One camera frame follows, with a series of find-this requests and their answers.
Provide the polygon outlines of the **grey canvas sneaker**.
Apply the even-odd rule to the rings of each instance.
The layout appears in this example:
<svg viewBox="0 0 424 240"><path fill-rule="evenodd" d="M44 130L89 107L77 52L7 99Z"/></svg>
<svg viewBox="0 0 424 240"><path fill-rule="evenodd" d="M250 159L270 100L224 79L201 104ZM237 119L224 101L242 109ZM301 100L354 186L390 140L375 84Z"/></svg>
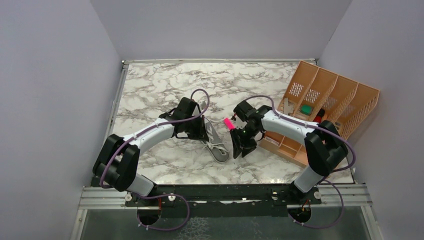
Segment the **grey canvas sneaker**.
<svg viewBox="0 0 424 240"><path fill-rule="evenodd" d="M216 132L213 124L209 119L206 117L205 119L205 129L208 136L208 140L204 141L204 147L208 149L211 156L214 158L214 160L218 163L226 163L229 160L229 151L225 147L223 141L219 137L218 133Z"/></svg>

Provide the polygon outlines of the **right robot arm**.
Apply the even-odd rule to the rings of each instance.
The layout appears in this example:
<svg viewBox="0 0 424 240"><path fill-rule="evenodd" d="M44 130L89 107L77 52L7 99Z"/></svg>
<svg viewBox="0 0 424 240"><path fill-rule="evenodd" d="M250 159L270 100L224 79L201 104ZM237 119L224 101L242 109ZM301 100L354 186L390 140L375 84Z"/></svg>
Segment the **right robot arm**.
<svg viewBox="0 0 424 240"><path fill-rule="evenodd" d="M348 155L345 141L328 120L320 123L301 121L281 114L271 106L254 108L245 100L237 104L233 112L236 118L245 123L243 128L229 131L235 159L254 151L257 148L255 137L264 132L283 135L305 147L308 166L291 183L288 190L289 199L296 204L306 200L309 191L330 175Z"/></svg>

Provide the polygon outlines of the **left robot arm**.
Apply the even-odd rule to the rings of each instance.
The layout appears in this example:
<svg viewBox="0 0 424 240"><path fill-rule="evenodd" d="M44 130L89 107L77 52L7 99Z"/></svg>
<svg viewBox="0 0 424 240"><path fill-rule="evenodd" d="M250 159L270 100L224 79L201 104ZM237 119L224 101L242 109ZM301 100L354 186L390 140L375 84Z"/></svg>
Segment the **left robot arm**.
<svg viewBox="0 0 424 240"><path fill-rule="evenodd" d="M162 141L177 138L180 133L185 133L186 139L207 142L203 112L197 102L183 97L177 107L161 114L147 127L124 137L108 136L92 169L100 178L101 187L136 193L147 206L155 203L156 184L137 173L140 155Z"/></svg>

